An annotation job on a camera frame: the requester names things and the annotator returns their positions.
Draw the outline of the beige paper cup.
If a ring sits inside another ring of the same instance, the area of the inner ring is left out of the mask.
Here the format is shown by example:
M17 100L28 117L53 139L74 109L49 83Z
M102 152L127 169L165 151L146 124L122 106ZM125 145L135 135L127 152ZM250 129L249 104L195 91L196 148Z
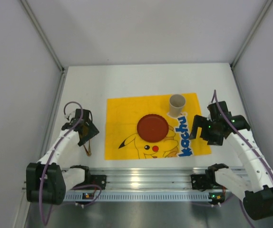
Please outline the beige paper cup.
M169 99L169 115L173 118L178 117L186 104L185 98L180 94L172 95Z

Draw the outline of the gold spoon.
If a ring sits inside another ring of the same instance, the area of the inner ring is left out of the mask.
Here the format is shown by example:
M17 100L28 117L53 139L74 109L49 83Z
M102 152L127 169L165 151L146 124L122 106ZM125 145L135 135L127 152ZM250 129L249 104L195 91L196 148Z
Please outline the gold spoon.
M91 144L90 144L90 140L88 141L88 156L91 156L92 152L91 152Z

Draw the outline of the yellow pikachu cloth placemat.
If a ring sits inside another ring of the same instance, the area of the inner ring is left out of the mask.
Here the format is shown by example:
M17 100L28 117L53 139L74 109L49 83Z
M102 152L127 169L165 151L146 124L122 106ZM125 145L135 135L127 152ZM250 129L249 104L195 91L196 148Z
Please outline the yellow pikachu cloth placemat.
M162 159L211 154L210 146L202 139L190 140L195 115L200 105L195 93L183 94L186 104L181 114L169 115L170 95L152 95L108 99L106 116L106 160ZM147 114L166 119L169 131L159 142L146 142L137 133L138 121Z

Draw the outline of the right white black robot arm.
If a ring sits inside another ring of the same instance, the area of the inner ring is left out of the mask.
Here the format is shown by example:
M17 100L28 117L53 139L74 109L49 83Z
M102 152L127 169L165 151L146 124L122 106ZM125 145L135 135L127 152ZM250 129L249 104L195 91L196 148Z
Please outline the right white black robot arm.
M235 174L227 165L220 163L205 170L212 187L222 186L230 190L243 204L253 220L273 216L273 170L256 144L250 125L242 115L233 116L225 101L211 103L210 115L195 115L190 139L200 138L208 145L223 145L227 141L236 152L249 180Z

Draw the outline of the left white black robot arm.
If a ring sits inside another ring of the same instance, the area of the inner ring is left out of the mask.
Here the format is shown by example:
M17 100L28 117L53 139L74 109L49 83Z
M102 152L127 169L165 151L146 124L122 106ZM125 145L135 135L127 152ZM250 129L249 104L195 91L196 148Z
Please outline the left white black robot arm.
M67 191L90 184L89 167L81 164L83 155L90 156L85 147L99 133L90 110L76 109L61 127L52 147L36 163L26 168L27 201L59 205Z

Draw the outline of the red round plate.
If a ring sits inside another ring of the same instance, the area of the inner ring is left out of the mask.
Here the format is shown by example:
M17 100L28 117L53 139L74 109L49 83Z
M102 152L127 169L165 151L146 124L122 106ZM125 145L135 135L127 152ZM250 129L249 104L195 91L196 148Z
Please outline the red round plate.
M166 138L169 127L164 117L157 114L147 114L138 121L136 130L144 141L156 143Z

